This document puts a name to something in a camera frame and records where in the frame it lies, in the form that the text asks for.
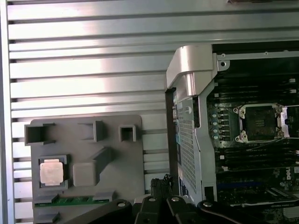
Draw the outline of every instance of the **cpu socket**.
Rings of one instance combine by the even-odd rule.
[[[241,105],[233,109],[239,115],[240,143],[262,143],[283,138],[281,112],[283,106],[273,104]]]

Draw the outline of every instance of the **screw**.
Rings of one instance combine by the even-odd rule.
[[[210,202],[204,202],[204,206],[205,206],[205,207],[212,207],[212,205],[213,205],[213,204],[210,203]]]
[[[117,206],[118,206],[118,207],[125,207],[126,204],[125,204],[125,203],[118,203]]]
[[[178,202],[178,201],[179,201],[179,198],[178,198],[178,197],[173,197],[171,200],[172,200],[173,202]]]

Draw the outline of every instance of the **perforated metal panel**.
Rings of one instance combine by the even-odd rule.
[[[181,156],[183,175],[196,193],[195,165],[193,152],[193,134],[194,124],[191,120],[184,120],[183,108],[178,109],[179,135],[181,143]]]

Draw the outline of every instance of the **motherboard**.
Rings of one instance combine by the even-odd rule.
[[[206,98],[217,201],[271,224],[299,223],[298,62],[231,61]],[[174,94],[180,194],[191,200],[199,184],[193,154],[199,107],[199,97],[178,102]],[[201,193],[214,199],[213,188]]]

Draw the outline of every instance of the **black component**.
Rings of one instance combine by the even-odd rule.
[[[227,116],[227,115],[220,115],[219,119],[228,120],[229,116]]]
[[[132,223],[132,205],[126,200],[115,200],[77,216],[64,224]]]
[[[271,106],[247,107],[245,123],[248,140],[273,140],[276,136],[276,118]]]
[[[230,133],[229,132],[221,132],[220,135],[228,135],[229,136]]]
[[[214,187],[205,187],[205,196],[209,201],[214,201]]]
[[[198,97],[193,97],[193,115],[194,115],[194,127],[200,127],[200,122],[199,122],[199,102],[198,102]]]
[[[230,137],[223,137],[223,138],[221,138],[221,140],[223,140],[223,141],[231,141],[231,138]]]
[[[296,166],[296,145],[285,144],[287,140],[264,143],[258,147],[230,147],[218,149],[224,155],[221,166],[230,171],[249,171],[276,167]]]
[[[220,129],[221,130],[229,130],[229,126],[222,126]]]
[[[220,124],[221,124],[221,125],[229,125],[229,121],[228,121],[228,120],[221,121]]]
[[[275,51],[299,50],[299,41],[253,42],[253,43],[221,43],[213,44],[213,52],[217,54],[264,53]]]
[[[166,100],[166,119],[167,119],[167,142],[168,142],[168,152],[170,161],[170,175],[173,177],[173,188],[174,194],[179,194],[178,189],[178,151],[176,143],[176,125],[173,122],[173,92],[175,89],[167,90],[165,93]]]
[[[202,214],[216,216],[218,222],[226,223],[225,221],[231,220],[235,224],[267,224],[267,222],[256,219],[246,213],[233,209],[229,206],[224,207],[218,202],[202,201],[197,205]]]
[[[234,208],[214,201],[200,202],[197,207],[174,196],[172,177],[151,181],[151,196],[132,206],[126,200],[115,200],[84,213],[65,224],[267,224]]]
[[[288,125],[289,135],[291,138],[299,137],[299,107],[287,108],[287,119],[285,124]]]
[[[299,198],[277,188],[263,186],[222,189],[218,193],[220,203],[245,209],[273,209],[294,207]]]

